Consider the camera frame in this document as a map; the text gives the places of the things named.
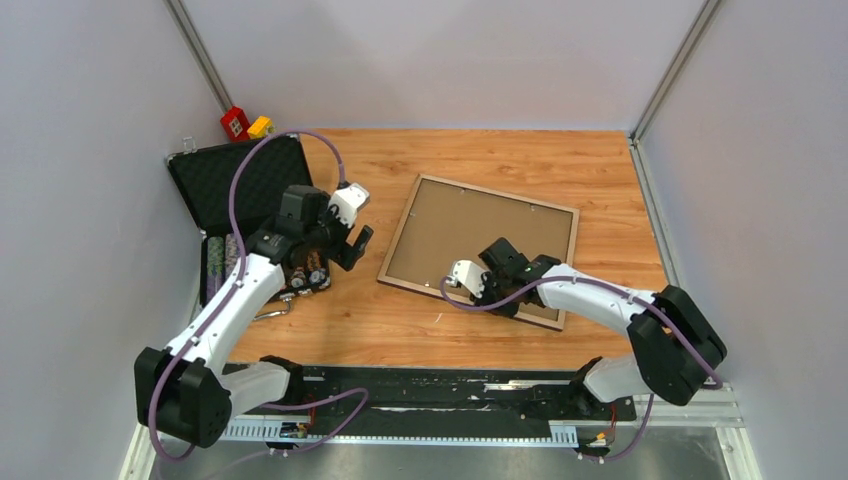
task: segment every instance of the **brown board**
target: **brown board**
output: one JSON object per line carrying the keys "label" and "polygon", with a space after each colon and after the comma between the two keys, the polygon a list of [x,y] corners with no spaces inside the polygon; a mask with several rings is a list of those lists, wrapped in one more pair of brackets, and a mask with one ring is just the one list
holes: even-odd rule
{"label": "brown board", "polygon": [[[377,280],[440,297],[439,283],[457,260],[485,268],[478,255],[504,237],[528,259],[539,254],[571,264],[579,211],[486,188],[419,175]],[[467,304],[465,288],[448,288]],[[515,317],[562,330],[565,312],[522,305]]]}

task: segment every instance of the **wooden table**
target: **wooden table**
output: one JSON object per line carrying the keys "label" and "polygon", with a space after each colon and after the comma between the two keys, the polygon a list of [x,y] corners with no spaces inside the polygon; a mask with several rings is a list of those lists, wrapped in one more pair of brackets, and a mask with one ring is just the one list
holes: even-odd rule
{"label": "wooden table", "polygon": [[[299,298],[287,316],[253,323],[231,357],[278,355],[298,363],[576,369],[629,342],[576,315],[554,332],[377,283],[377,273],[419,173],[580,209],[575,268],[611,282],[661,289],[666,280],[624,134],[478,130],[322,130],[348,179],[371,192],[358,225],[374,237],[351,272]],[[329,151],[305,138],[316,186],[332,189]],[[272,304],[263,311],[276,309]]]}

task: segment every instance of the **white wall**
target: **white wall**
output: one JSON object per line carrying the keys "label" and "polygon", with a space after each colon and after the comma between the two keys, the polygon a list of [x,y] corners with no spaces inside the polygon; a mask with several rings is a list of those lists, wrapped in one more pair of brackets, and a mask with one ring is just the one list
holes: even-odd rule
{"label": "white wall", "polygon": [[702,0],[186,0],[278,125],[630,129]]}
{"label": "white wall", "polygon": [[644,143],[764,477],[845,478],[848,3],[728,1]]}
{"label": "white wall", "polygon": [[0,59],[0,478],[115,478],[197,285],[162,160],[220,112],[161,1],[4,2]]}

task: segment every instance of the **red cube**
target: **red cube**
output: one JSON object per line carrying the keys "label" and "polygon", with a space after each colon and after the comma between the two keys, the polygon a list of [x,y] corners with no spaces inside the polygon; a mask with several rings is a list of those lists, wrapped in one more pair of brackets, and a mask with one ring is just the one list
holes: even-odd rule
{"label": "red cube", "polygon": [[250,140],[250,135],[247,129],[250,128],[250,122],[247,121],[247,115],[244,110],[239,107],[233,107],[221,117],[221,126],[227,132],[231,142],[243,142]]}

